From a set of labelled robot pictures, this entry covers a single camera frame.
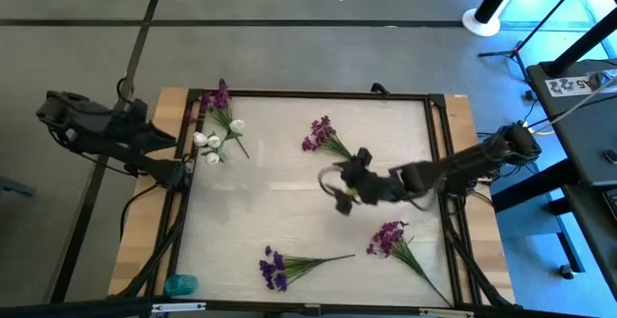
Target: wooden board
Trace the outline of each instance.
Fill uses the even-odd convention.
[[[154,123],[163,130],[177,135],[186,94],[186,89],[163,89],[153,119]],[[447,95],[446,104],[455,150],[474,145],[476,135],[469,100],[463,95]],[[166,150],[155,154],[162,158],[171,157],[173,152]],[[135,192],[139,193],[150,184],[151,181],[148,178],[139,178]],[[487,196],[490,195],[486,188],[479,188],[478,191]],[[163,190],[155,190],[133,204],[128,214],[116,268],[111,278],[110,294],[122,290],[148,260],[159,226],[164,196]],[[499,292],[513,302],[514,296],[493,209],[481,199],[470,197],[467,214],[471,243],[478,264]],[[163,274],[166,268],[165,262],[159,273]],[[460,266],[460,273],[462,277],[465,276],[465,270],[462,266]],[[159,276],[156,293],[162,293],[162,283],[162,276]]]
[[[310,124],[328,115],[341,140],[355,153],[360,146],[373,155],[372,171],[387,175],[403,163],[431,160],[421,101],[235,97],[234,116],[245,119],[241,138],[252,154],[247,159],[236,142],[225,143],[225,164],[207,166],[198,156],[188,204],[179,274],[196,276],[196,300],[320,303],[332,305],[447,306],[422,278],[397,259],[366,254],[372,235],[383,223],[402,220],[405,236],[427,276],[452,302],[436,196],[417,203],[381,202],[355,206],[349,217],[335,211],[335,200],[317,182],[317,174],[344,160],[327,152],[303,152]],[[206,119],[203,132],[224,129]],[[344,184],[337,173],[335,186]],[[264,247],[283,254],[353,258],[324,264],[286,293],[265,287],[257,266]]]
[[[473,124],[471,107],[467,96],[446,95],[445,105],[454,151],[457,152],[476,145],[477,134],[475,132],[475,125]],[[440,153],[445,153],[444,146],[440,146]],[[486,197],[491,196],[491,191],[488,186],[478,184],[475,190]],[[510,303],[514,303],[514,292],[512,290],[512,283],[510,282],[508,268],[505,263],[505,256],[503,255],[503,246],[501,245],[495,210],[483,199],[470,195],[467,198],[465,211],[467,213],[473,258],[480,266],[480,269],[482,269],[489,282],[498,290],[499,294]],[[467,271],[465,270],[463,261],[458,255],[457,258],[461,283],[464,289],[463,299],[464,302],[470,303],[471,296],[469,293]],[[489,301],[484,294],[482,294],[482,304],[487,305],[488,303]]]

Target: light stand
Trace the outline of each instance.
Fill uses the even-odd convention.
[[[557,5],[555,5],[552,8],[552,10],[550,10],[549,13],[540,21],[540,23],[538,23],[538,25],[536,25],[536,27],[533,28],[531,33],[529,33],[529,35],[527,35],[527,37],[524,38],[524,40],[519,41],[515,45],[513,50],[500,51],[500,52],[480,53],[480,54],[478,54],[478,57],[479,58],[483,58],[483,57],[504,56],[504,57],[508,57],[508,58],[510,58],[512,60],[516,59],[516,62],[519,65],[519,68],[521,69],[521,73],[523,74],[524,82],[526,84],[529,84],[529,76],[527,75],[527,71],[525,69],[525,65],[523,63],[523,59],[521,58],[521,55],[520,55],[521,49],[529,42],[529,40],[531,40],[531,38],[538,32],[538,30],[540,30],[540,28],[544,25],[544,23],[546,23],[547,20],[549,20],[549,18],[552,16],[552,14],[555,13],[555,11],[557,11],[559,6],[561,6],[561,4],[564,3],[564,1],[566,1],[566,0],[559,0],[559,2],[557,2]]]

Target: concrete floor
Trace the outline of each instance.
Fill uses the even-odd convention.
[[[155,18],[459,20],[480,2],[160,0]],[[537,20],[555,2],[513,0],[502,19]],[[148,0],[0,0],[0,18],[141,19],[147,4]],[[589,20],[577,0],[569,0],[564,8],[556,22]],[[0,305],[45,300],[92,168],[90,162],[59,148],[34,116],[44,93],[71,91],[111,106],[137,32],[128,27],[0,27],[0,91],[5,96],[0,99],[5,139],[0,145],[0,173],[38,189],[32,199],[0,196]],[[530,103],[522,101],[527,86],[511,61],[479,60],[475,55],[509,49],[527,32],[502,30],[482,39],[461,28],[153,28],[136,72],[136,94],[154,107],[163,87],[212,88],[220,77],[235,88],[332,91],[366,91],[379,81],[392,92],[468,94],[478,131],[493,131],[529,111]],[[523,50],[523,58],[528,65],[554,59],[580,35],[542,31]],[[600,46],[589,54],[605,57]],[[544,116],[536,107],[529,119]],[[540,168],[564,156],[554,136],[538,141],[544,150]],[[118,250],[121,208],[133,187],[131,178],[105,174],[69,300],[105,296]],[[604,281],[576,222],[570,217],[566,222],[581,245],[585,267],[592,270],[572,281],[561,280],[549,271],[565,262],[556,237],[505,239],[517,301],[558,312],[607,316],[617,311],[607,288],[594,284]],[[591,292],[593,297],[584,294]]]

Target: table leg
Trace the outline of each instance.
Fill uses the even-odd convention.
[[[503,211],[565,184],[577,183],[579,180],[572,162],[564,159],[493,195],[493,205],[496,212]]]
[[[559,238],[559,243],[563,248],[563,252],[566,253],[566,257],[568,258],[568,262],[570,265],[570,269],[575,274],[580,274],[585,272],[585,268],[582,265],[582,261],[578,256],[577,249],[575,249],[575,243],[570,239],[570,234],[566,230],[566,226],[563,224],[561,219],[557,217],[557,222],[559,223],[559,227],[561,227],[561,232],[557,232],[557,237]]]
[[[546,206],[546,211],[557,217],[561,216],[562,214],[572,212],[572,207],[570,206],[566,198],[561,198],[549,202],[549,204],[547,204]]]

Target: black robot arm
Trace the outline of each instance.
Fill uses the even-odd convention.
[[[473,190],[478,178],[492,177],[506,163],[517,166],[532,163],[540,153],[533,136],[517,123],[503,126],[482,143],[442,160],[419,161],[389,169],[387,177],[368,170],[372,156],[362,147],[351,159],[334,163],[322,171],[319,181],[322,189],[336,198],[336,209],[348,215],[352,202],[377,204],[379,200],[411,200],[425,195],[432,188],[464,197]],[[323,174],[329,171],[340,172],[347,192],[321,181]]]
[[[147,121],[147,111],[139,99],[126,111],[115,112],[79,94],[50,91],[37,117],[54,140],[72,152],[107,155],[122,161],[135,176],[147,172],[162,186],[181,186],[185,180],[182,163],[146,156],[176,146],[175,137]]]

